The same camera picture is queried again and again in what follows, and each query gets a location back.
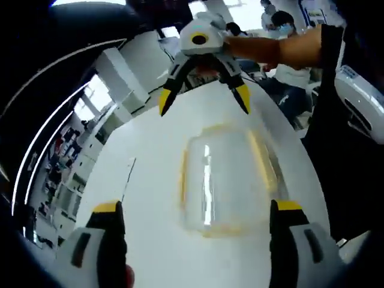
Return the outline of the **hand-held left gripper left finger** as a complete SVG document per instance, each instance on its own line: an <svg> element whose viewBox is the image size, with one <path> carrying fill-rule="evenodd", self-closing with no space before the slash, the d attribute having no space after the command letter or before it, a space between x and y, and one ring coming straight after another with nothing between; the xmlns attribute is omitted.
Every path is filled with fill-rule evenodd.
<svg viewBox="0 0 384 288"><path fill-rule="evenodd" d="M126 254L122 202L99 204L58 248L55 278L61 287L128 287Z"/></svg>

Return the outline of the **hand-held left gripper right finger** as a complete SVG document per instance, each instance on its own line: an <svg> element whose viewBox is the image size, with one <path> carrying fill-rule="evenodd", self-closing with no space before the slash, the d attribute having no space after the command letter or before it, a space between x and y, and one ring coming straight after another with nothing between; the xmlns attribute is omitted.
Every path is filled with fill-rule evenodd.
<svg viewBox="0 0 384 288"><path fill-rule="evenodd" d="M291 200L272 200L269 287L337 287L346 265L339 247Z"/></svg>

